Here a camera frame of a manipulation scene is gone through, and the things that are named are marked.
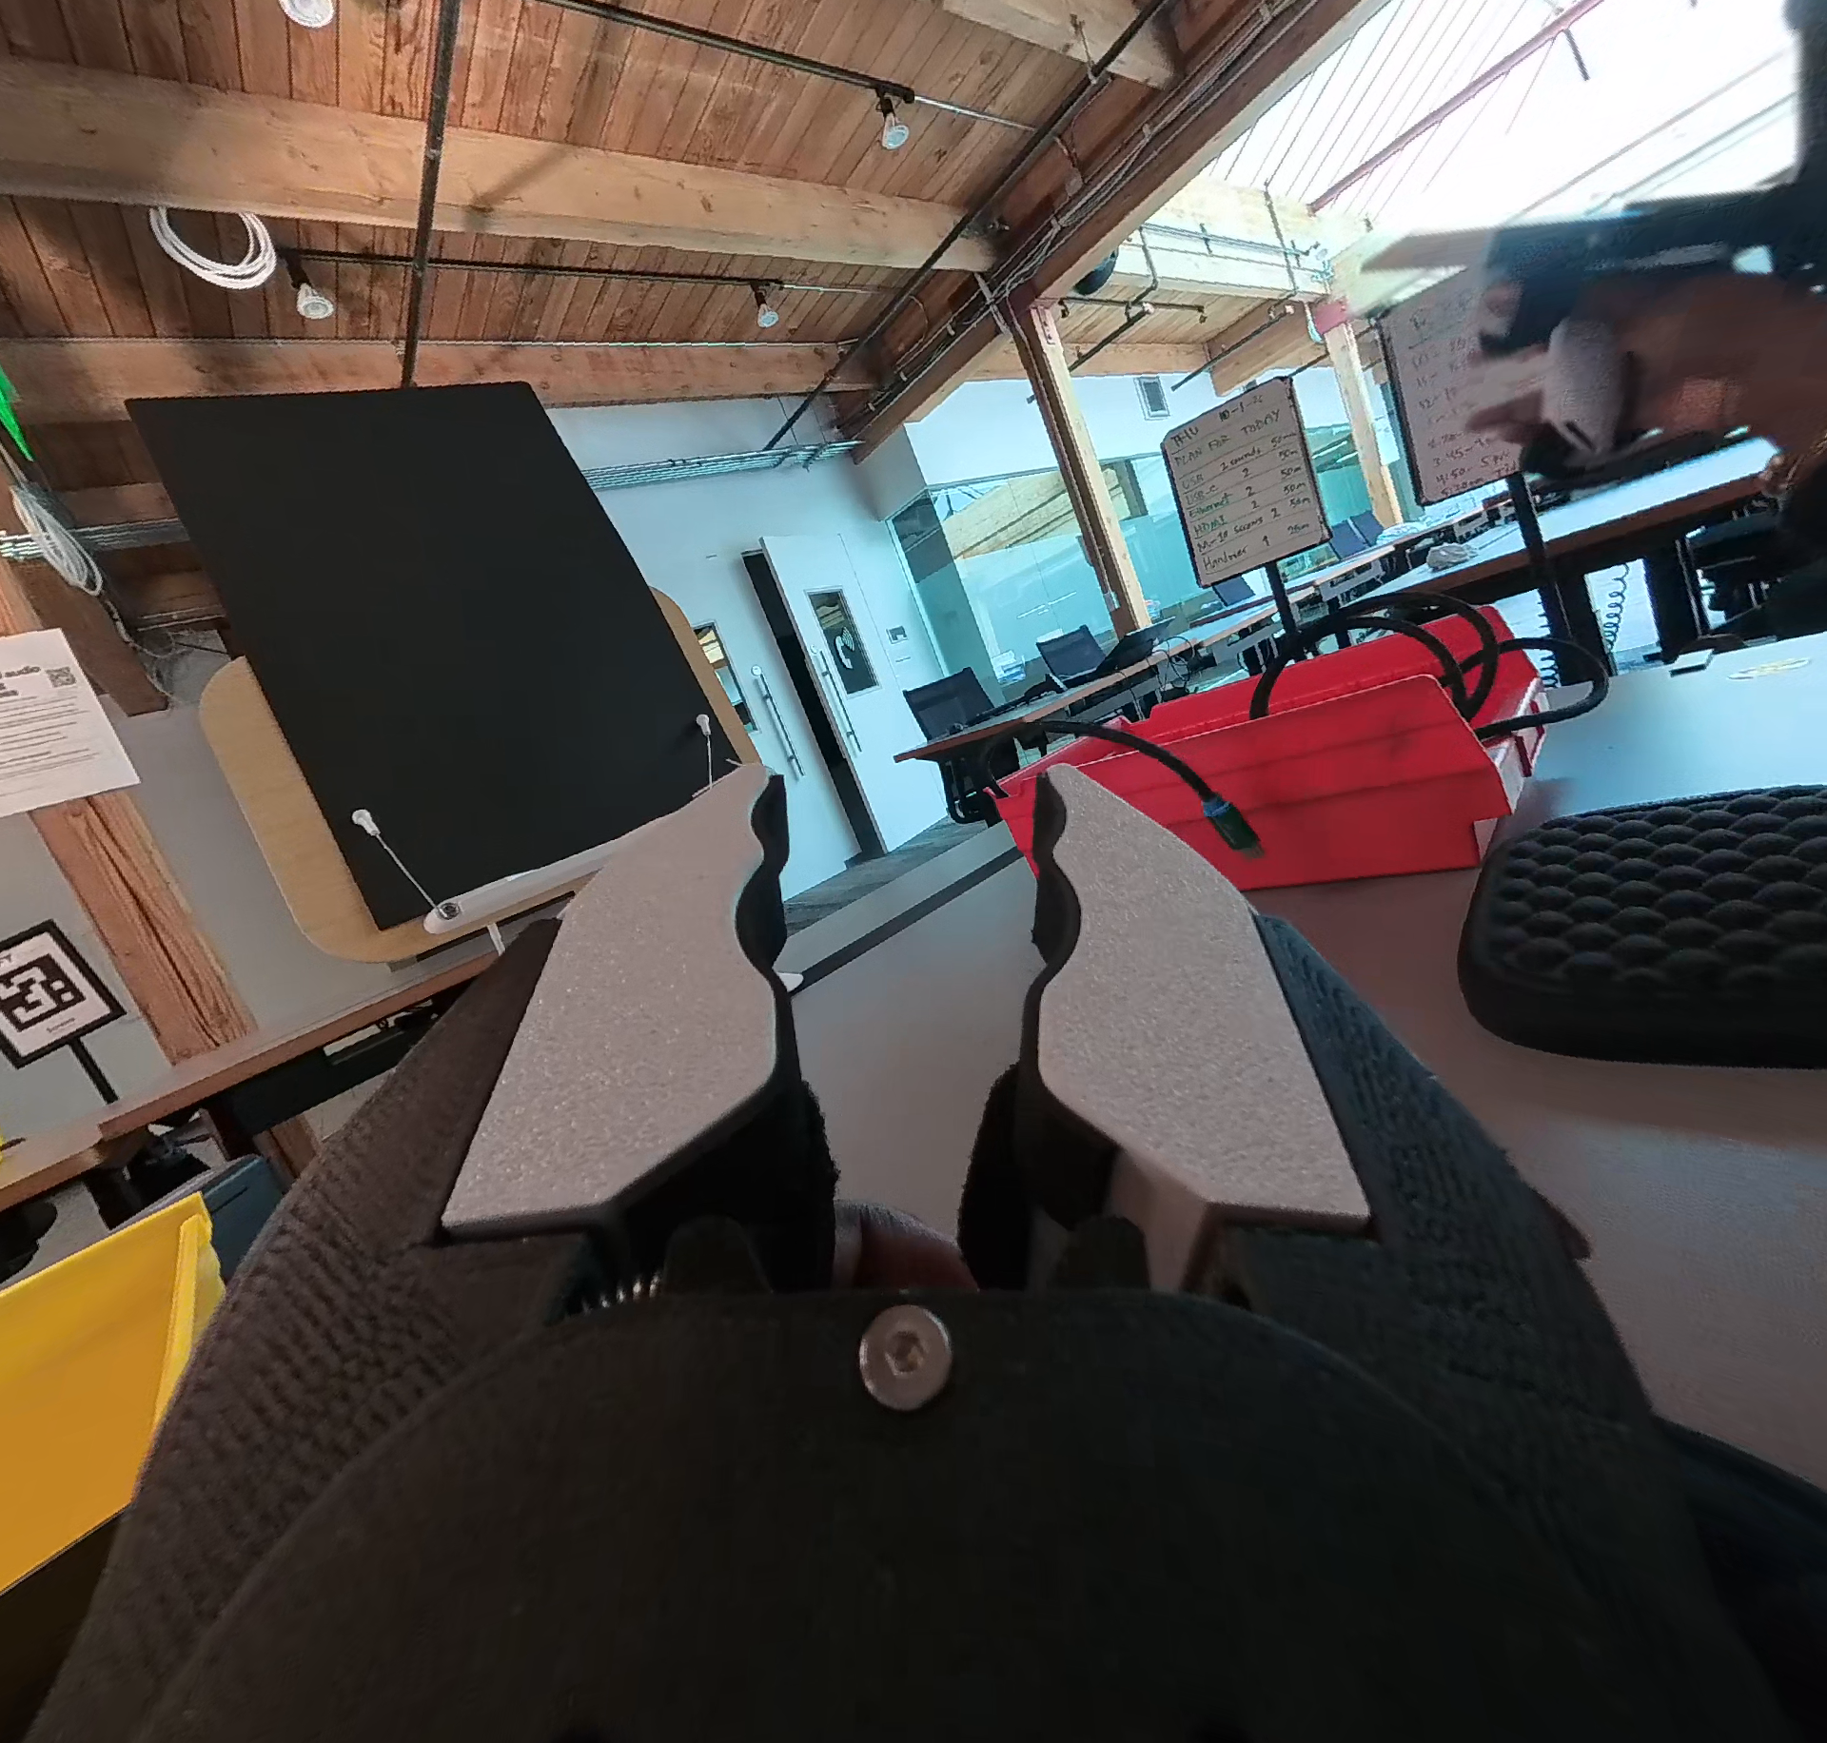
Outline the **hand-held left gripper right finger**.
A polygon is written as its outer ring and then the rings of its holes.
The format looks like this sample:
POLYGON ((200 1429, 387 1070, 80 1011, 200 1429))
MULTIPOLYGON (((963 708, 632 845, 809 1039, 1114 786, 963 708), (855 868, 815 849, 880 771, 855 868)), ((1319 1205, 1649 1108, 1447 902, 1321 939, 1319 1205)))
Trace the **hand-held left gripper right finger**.
POLYGON ((1220 868, 1076 765, 1034 796, 1026 1184, 1061 1230, 1140 1235, 1154 1289, 1228 1230, 1359 1237, 1373 1211, 1272 961, 1220 868))

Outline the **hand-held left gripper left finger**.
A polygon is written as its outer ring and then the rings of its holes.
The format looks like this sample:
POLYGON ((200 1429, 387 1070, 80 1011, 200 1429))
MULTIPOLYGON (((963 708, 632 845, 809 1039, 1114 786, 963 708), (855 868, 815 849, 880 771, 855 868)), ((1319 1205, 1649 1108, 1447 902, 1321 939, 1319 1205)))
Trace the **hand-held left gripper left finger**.
POLYGON ((733 769, 611 842, 560 916, 442 1214, 610 1230, 787 1083, 785 781, 733 769))

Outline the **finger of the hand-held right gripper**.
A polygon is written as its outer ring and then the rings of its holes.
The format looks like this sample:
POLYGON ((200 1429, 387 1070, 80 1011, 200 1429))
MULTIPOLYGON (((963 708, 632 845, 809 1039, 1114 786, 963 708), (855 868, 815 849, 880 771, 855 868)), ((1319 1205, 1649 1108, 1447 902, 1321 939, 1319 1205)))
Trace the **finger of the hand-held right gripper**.
POLYGON ((1371 229, 1356 242, 1356 316, 1376 320, 1453 278, 1472 292, 1491 284, 1491 255, 1504 223, 1445 231, 1371 229))

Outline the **braided hdmi cable green plugs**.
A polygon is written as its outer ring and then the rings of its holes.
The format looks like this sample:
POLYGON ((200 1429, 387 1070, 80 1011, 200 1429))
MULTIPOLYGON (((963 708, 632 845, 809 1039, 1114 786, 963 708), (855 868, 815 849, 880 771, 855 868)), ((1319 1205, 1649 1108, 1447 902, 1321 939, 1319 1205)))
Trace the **braided hdmi cable green plugs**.
MULTIPOLYGON (((1487 697, 1496 684, 1496 665, 1500 657, 1508 653, 1506 646, 1512 640, 1496 609, 1475 607, 1451 598, 1426 598, 1422 602, 1422 613, 1407 623, 1399 623, 1394 615, 1378 613, 1373 606, 1348 609, 1342 619, 1352 628, 1361 630, 1365 638, 1340 651, 1348 651, 1361 642, 1378 636, 1405 636, 1434 653, 1443 666, 1451 699, 1466 722, 1474 722, 1474 716, 1481 705, 1487 703, 1487 697)), ((1262 676, 1249 684, 1253 687, 1249 712, 1255 718, 1264 716, 1274 687, 1291 670, 1291 666, 1321 655, 1325 653, 1306 659, 1272 659, 1262 676)), ((1171 771, 1196 792, 1207 821, 1213 824, 1217 836, 1230 851, 1253 861, 1258 859, 1264 851, 1262 842, 1241 809, 1220 796, 1180 758, 1163 746, 1142 741, 1131 731, 1131 727, 1137 727, 1137 724, 1123 724, 1116 716, 1108 714, 1104 706, 1097 705, 1091 720, 1080 727, 1066 727, 1062 722, 1049 722, 1047 743, 1059 744, 1061 748, 1072 737, 1097 737, 1114 746, 1146 756, 1163 769, 1171 771)), ((1494 743, 1496 739, 1508 737, 1513 731, 1517 729, 1510 724, 1510 720, 1500 720, 1491 727, 1481 727, 1477 737, 1483 743, 1494 743)), ((1080 773, 1093 779, 1087 771, 1076 765, 1066 767, 1059 777, 1040 779, 1034 813, 1034 851, 1032 857, 1028 857, 1030 864, 1040 864, 1040 807, 1043 803, 1042 783, 1045 779, 1064 781, 1070 773, 1080 773)))

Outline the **red plastic bin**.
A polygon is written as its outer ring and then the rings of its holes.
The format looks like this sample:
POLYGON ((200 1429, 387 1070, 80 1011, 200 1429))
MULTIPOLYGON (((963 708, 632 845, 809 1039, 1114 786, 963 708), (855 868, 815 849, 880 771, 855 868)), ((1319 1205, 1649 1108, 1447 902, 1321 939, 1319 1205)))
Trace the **red plastic bin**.
POLYGON ((1496 824, 1531 781, 1546 731, 1485 743, 1483 727, 1548 708, 1531 653, 1506 653, 1474 720, 1451 699, 1435 653, 1405 636, 1295 663, 1253 716, 1243 680, 1152 708, 1131 727, 1169 750, 1257 834, 1257 859, 1230 849, 1192 788, 1137 750, 1070 737, 1000 781, 998 819, 1036 849, 1040 779, 1068 767, 1167 828, 1241 891, 1451 872, 1481 864, 1496 824))

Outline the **yellow plastic bin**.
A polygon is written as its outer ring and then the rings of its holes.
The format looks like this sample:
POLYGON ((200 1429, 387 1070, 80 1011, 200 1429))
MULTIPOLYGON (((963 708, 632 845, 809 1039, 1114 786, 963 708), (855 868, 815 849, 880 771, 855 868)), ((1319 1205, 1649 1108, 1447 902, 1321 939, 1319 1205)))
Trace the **yellow plastic bin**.
POLYGON ((4 1591, 132 1502, 223 1296, 198 1192, 4 1289, 4 1591))

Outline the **person's right hand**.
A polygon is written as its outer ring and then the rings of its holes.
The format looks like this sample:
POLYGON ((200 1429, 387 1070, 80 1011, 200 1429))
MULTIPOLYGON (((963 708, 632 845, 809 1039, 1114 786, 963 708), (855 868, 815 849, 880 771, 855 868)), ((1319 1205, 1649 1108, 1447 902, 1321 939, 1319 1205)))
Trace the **person's right hand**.
POLYGON ((1628 429, 1746 431, 1793 459, 1824 442, 1824 294, 1772 274, 1643 274, 1593 286, 1582 313, 1622 354, 1628 429))

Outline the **person's left hand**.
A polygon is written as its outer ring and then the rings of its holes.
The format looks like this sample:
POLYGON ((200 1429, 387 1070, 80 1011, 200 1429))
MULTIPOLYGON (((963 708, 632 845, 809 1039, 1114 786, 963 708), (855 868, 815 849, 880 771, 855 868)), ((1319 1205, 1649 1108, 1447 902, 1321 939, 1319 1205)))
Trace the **person's left hand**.
POLYGON ((977 1292, 956 1243, 893 1207, 834 1205, 832 1289, 844 1292, 977 1292))

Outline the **handwritten whiteboard on stand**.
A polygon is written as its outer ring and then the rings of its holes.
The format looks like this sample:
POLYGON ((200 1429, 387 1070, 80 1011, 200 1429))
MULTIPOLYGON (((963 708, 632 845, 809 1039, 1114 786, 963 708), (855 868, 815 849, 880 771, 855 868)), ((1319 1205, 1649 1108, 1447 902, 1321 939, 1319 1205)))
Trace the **handwritten whiteboard on stand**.
POLYGON ((1264 571, 1293 649, 1300 627, 1283 564, 1331 545, 1297 379, 1249 385, 1171 431, 1160 451, 1199 587, 1264 571))
POLYGON ((1458 271, 1378 320, 1397 431, 1415 495, 1424 505, 1504 482, 1550 634, 1565 638, 1569 615, 1548 562, 1536 499, 1521 472, 1521 451, 1508 438, 1470 425, 1474 411, 1489 404, 1474 396, 1483 292, 1481 271, 1458 271))

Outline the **white metal board stand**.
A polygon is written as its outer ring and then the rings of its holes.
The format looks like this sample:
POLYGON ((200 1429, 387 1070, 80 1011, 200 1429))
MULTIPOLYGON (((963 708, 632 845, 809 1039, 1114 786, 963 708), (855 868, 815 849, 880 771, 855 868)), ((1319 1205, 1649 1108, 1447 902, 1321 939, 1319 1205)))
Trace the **white metal board stand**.
POLYGON ((606 864, 608 842, 562 861, 501 878, 480 887, 450 895, 423 914, 423 933, 431 939, 455 939, 575 895, 606 864))

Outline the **white door with window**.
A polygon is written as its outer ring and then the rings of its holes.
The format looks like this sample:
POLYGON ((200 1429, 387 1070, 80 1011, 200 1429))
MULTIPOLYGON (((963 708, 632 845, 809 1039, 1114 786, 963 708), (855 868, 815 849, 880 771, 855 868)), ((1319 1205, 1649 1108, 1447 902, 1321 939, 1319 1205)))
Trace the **white door with window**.
POLYGON ((815 748, 817 767, 855 843, 847 862, 855 866, 880 861, 889 849, 859 781, 847 720, 840 710, 840 695, 828 682, 830 666, 804 634, 804 625, 769 554, 762 548, 745 550, 743 569, 767 632, 775 640, 779 661, 815 748))

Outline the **black wooden-backed display board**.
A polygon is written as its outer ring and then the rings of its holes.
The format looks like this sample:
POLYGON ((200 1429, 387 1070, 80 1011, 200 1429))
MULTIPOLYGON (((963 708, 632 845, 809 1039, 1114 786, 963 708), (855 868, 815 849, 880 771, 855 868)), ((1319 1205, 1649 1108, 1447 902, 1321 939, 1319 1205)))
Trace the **black wooden-backed display board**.
POLYGON ((535 391, 130 398, 238 647, 200 729, 297 931, 421 958, 438 901, 760 756, 535 391))

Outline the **small printed tag sign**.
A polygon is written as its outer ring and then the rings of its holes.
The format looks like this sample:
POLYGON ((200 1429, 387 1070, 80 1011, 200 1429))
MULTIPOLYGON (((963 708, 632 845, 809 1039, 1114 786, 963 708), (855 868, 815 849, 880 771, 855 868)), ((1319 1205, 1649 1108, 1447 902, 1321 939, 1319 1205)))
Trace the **small printed tag sign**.
POLYGON ((60 1051, 115 1106, 120 1093, 88 1049, 88 1038, 126 1022, 126 1005, 54 921, 46 920, 2 946, 2 1057, 27 1070, 60 1051))

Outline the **white paper notice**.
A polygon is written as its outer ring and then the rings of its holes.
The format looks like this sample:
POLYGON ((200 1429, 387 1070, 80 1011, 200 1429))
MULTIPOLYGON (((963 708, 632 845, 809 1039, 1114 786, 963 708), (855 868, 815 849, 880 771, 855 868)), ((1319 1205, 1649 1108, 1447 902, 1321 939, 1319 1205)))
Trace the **white paper notice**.
POLYGON ((141 777, 58 628, 2 638, 2 819, 132 790, 141 777))

